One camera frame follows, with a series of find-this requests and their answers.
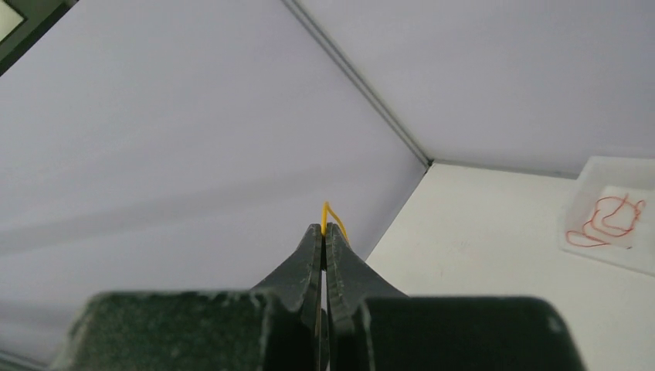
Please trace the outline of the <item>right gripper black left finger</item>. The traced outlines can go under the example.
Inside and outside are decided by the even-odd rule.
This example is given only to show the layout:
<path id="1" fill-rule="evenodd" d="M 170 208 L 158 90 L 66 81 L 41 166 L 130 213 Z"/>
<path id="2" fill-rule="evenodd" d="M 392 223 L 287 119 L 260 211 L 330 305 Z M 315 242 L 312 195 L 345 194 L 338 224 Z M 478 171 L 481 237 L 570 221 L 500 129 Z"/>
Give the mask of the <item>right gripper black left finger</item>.
<path id="1" fill-rule="evenodd" d="M 315 370 L 321 229 L 247 290 L 105 291 L 73 322 L 54 370 Z"/>

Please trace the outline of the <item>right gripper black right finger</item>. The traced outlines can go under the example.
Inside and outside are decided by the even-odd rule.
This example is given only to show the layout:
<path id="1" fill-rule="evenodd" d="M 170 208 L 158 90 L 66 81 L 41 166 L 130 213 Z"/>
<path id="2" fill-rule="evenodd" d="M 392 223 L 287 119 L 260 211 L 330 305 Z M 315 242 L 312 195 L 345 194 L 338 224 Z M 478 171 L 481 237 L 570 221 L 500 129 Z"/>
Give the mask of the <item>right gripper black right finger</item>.
<path id="1" fill-rule="evenodd" d="M 410 296 L 325 229 L 335 370 L 582 370 L 565 321 L 529 296 Z"/>

